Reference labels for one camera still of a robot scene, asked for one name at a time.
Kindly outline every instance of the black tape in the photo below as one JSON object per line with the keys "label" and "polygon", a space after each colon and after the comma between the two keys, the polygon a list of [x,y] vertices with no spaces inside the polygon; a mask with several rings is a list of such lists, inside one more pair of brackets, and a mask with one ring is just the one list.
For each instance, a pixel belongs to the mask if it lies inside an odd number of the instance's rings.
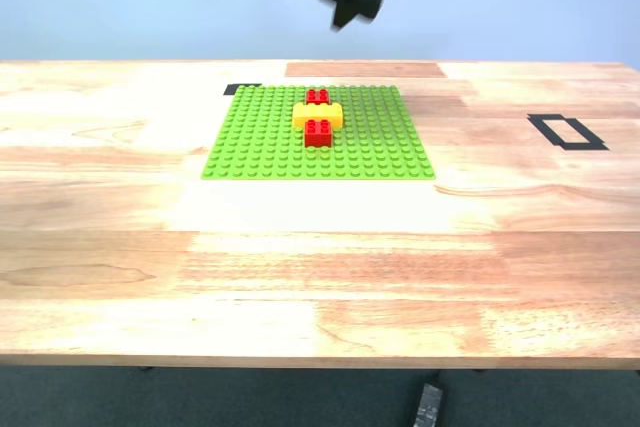
{"label": "black tape", "polygon": [[241,87],[241,86],[260,87],[261,85],[262,84],[227,84],[227,88],[224,89],[223,95],[236,95],[236,91],[238,90],[238,87]]}
{"label": "black tape", "polygon": [[[567,119],[561,114],[528,114],[529,122],[531,122],[538,131],[551,142],[552,145],[562,147],[564,150],[609,150],[604,145],[604,140],[591,132],[578,119]],[[564,120],[567,124],[574,128],[576,132],[582,135],[586,142],[565,142],[556,134],[545,121],[547,120]]]}

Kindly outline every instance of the table top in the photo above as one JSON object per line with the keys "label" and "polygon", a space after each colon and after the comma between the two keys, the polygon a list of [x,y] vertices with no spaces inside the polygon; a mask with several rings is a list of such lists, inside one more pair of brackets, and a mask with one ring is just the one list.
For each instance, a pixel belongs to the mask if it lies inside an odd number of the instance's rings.
{"label": "table top", "polygon": [[[236,83],[396,85],[438,178],[202,181]],[[5,62],[0,154],[0,363],[640,369],[625,65]]]}

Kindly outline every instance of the lego brick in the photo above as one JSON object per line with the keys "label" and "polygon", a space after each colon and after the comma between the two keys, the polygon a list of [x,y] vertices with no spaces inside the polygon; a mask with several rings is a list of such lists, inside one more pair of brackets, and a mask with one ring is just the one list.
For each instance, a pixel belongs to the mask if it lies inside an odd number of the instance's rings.
{"label": "lego brick", "polygon": [[333,129],[328,120],[309,120],[304,126],[305,147],[331,147]]}
{"label": "lego brick", "polygon": [[203,168],[205,180],[433,180],[435,173],[396,87],[330,86],[344,127],[329,148],[305,148],[291,127],[304,86],[238,89]]}
{"label": "lego brick", "polygon": [[336,129],[341,129],[344,116],[342,105],[337,102],[333,104],[303,104],[301,102],[293,106],[292,125],[295,129],[303,129],[304,124],[309,120],[323,120],[331,122]]}
{"label": "lego brick", "polygon": [[305,104],[330,104],[329,91],[327,89],[309,89]]}
{"label": "lego brick", "polygon": [[227,84],[223,95],[235,95],[240,87],[260,87],[262,84]]}

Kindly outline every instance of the black tape rectangle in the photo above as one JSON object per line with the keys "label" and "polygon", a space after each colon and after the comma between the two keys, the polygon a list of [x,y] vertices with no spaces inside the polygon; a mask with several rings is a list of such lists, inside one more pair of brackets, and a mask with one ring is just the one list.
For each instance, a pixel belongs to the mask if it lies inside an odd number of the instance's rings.
{"label": "black tape rectangle", "polygon": [[[564,150],[609,150],[604,145],[604,140],[591,132],[578,119],[567,119],[561,114],[529,114],[531,122],[538,131],[551,142],[552,145],[562,147]],[[573,129],[585,138],[586,142],[565,142],[545,122],[547,120],[564,120]]]}

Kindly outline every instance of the red lego brick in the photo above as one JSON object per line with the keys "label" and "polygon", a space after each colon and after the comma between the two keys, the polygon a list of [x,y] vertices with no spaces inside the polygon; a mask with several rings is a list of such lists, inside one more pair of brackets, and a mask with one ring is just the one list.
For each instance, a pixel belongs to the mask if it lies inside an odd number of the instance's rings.
{"label": "red lego brick", "polygon": [[333,143],[333,129],[328,120],[308,120],[304,125],[305,147],[331,147]]}
{"label": "red lego brick", "polygon": [[307,104],[330,104],[329,91],[327,89],[307,90]]}

